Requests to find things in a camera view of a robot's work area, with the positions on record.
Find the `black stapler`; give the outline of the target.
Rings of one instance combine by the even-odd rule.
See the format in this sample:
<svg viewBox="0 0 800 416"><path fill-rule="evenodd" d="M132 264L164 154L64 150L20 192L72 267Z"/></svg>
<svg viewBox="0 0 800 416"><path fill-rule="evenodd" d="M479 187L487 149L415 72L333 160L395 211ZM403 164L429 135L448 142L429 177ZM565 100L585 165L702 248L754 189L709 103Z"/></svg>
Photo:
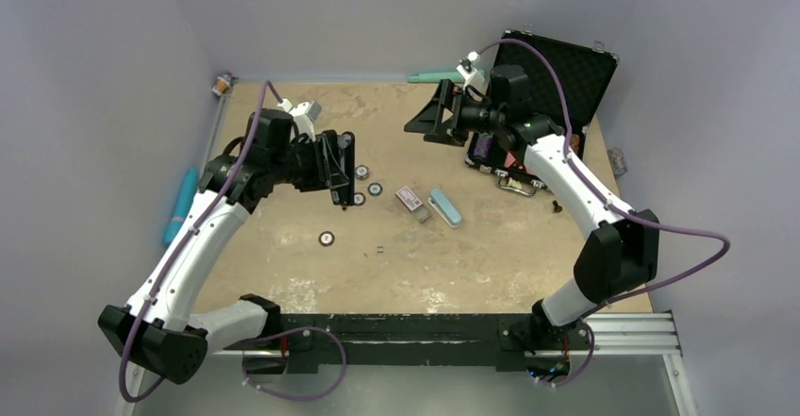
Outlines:
<svg viewBox="0 0 800 416"><path fill-rule="evenodd" d="M355 193L356 140L350 131L342 132L331 143L335 165L332 171L331 192L334 204L347 210L353 206Z"/></svg>

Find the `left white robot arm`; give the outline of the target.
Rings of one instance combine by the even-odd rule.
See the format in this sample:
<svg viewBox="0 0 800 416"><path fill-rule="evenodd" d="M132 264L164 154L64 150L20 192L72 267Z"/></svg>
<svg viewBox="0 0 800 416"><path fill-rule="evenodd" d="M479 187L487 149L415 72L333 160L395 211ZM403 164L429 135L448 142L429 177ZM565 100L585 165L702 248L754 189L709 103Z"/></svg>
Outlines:
<svg viewBox="0 0 800 416"><path fill-rule="evenodd" d="M102 310L98 326L124 366L183 384L210 353L243 341L259 349L276 345L280 308L264 297L246 294L227 308L192 314L211 270L278 185L329 191L340 207L355 204L352 132L305 132L296 117L267 108L252 114L247 127L239 154L227 147L207 164L189 216L154 271L124 305Z"/></svg>

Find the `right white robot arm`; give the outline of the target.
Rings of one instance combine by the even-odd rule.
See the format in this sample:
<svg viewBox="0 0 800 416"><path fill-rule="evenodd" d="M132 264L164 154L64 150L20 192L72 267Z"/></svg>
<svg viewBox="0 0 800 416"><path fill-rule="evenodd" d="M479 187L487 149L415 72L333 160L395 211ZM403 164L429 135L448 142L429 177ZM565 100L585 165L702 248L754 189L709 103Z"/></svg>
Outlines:
<svg viewBox="0 0 800 416"><path fill-rule="evenodd" d="M581 230L585 243L573 276L534 304L526 340L551 347L590 310L655 277L659 233L630 221L634 209L588 171L571 147L570 134L532 109L522 67L493 68L486 94L441 80L404 129L452 146L463 145L469 135L492 134L557 197Z"/></svg>

